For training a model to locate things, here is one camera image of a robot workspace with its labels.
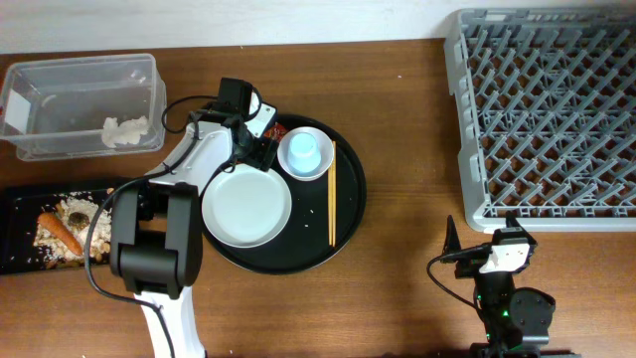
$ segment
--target gray dish rack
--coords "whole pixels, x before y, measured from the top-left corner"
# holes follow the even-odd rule
[[[636,231],[633,9],[463,10],[444,51],[471,228]]]

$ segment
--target round black tray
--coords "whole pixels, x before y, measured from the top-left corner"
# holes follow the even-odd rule
[[[285,180],[291,192],[291,216],[285,228],[267,244],[237,249],[218,241],[204,225],[204,234],[221,255],[255,272],[287,274],[315,268],[336,255],[358,229],[367,204],[367,181],[362,164],[349,143],[329,126],[300,115],[282,114],[276,122],[288,130],[312,126],[337,143],[336,247],[329,246],[327,174],[311,182],[289,176],[274,159],[271,170]]]

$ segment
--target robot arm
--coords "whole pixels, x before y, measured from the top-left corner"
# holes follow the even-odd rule
[[[161,307],[169,335],[155,312],[143,306],[156,357],[204,357],[192,302],[203,259],[200,197],[214,174],[241,160],[268,170],[278,143],[263,137],[276,109],[261,102],[250,84],[222,79],[216,102],[191,112],[181,142],[149,174],[170,173],[123,190],[112,207],[111,272],[135,298]],[[167,231],[142,230],[139,221],[165,215]]]
[[[534,288],[515,288],[513,282],[513,275],[530,264],[536,247],[535,239],[508,213],[506,228],[496,230],[491,243],[462,250],[455,224],[448,217],[442,255],[431,262],[455,263],[456,278],[475,281],[474,303],[465,303],[475,308],[484,323],[488,343],[473,344],[471,357],[542,356],[540,349],[548,344],[548,328],[553,321],[556,301]]]

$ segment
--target wooden surface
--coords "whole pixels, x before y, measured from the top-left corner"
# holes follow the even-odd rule
[[[269,276],[226,261],[205,243],[194,286],[199,336],[210,356],[362,357],[428,355],[485,340],[474,311],[437,288],[426,263],[439,255],[446,216],[462,244],[490,241],[465,224],[456,155],[454,98],[441,41],[149,51],[168,101],[215,94],[221,76],[250,81],[280,112],[331,125],[357,150],[368,182],[363,223],[350,245],[308,272]],[[0,57],[13,62],[86,54]],[[181,123],[182,105],[171,115]],[[180,136],[152,154],[24,163],[0,142],[0,188],[139,175]],[[536,234],[531,266],[516,277],[556,298],[551,349],[585,357],[636,352],[634,234]],[[433,271],[464,296],[472,281],[453,267]],[[121,279],[96,279],[124,293]],[[1,357],[148,357],[139,307],[108,300],[82,270],[0,277]]]

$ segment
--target black food tray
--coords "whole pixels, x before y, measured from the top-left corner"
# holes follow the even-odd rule
[[[292,208],[285,228],[270,242],[252,249],[238,249],[218,241],[205,225],[204,234],[219,253],[232,263],[255,272],[286,274],[321,265],[347,245],[360,225],[367,203],[367,181],[353,148],[334,129],[311,118],[282,114],[276,119],[287,130],[311,126],[337,143],[337,210],[335,248],[329,246],[327,173],[310,182],[289,176],[274,159],[271,169],[289,186]]]
[[[100,205],[107,196],[108,188],[115,188],[126,181],[125,178],[115,178],[5,189],[0,194],[0,274],[46,270],[44,254],[33,246],[38,216],[43,211],[55,212],[55,205],[65,198],[62,195],[82,192],[75,197],[88,199],[90,196],[91,202]],[[101,263],[94,264],[107,263],[108,255],[103,255]]]

